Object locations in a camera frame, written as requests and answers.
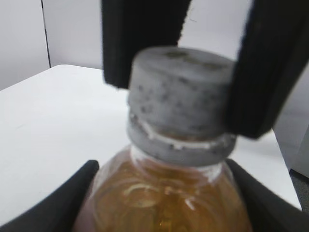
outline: juice bottle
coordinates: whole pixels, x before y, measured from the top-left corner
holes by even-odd
[[[251,232],[225,158],[236,137],[224,113],[233,62],[177,47],[132,66],[132,144],[98,172],[77,232]]]

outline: gray wall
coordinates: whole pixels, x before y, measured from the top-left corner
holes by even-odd
[[[0,0],[0,90],[49,68],[40,0]]]
[[[302,160],[301,155],[298,153],[308,124],[309,64],[285,103],[274,127],[286,164],[289,168],[293,168],[296,171],[298,170],[298,164],[301,162],[304,162],[309,167],[309,159]]]
[[[102,67],[100,0],[43,0],[52,66]]]

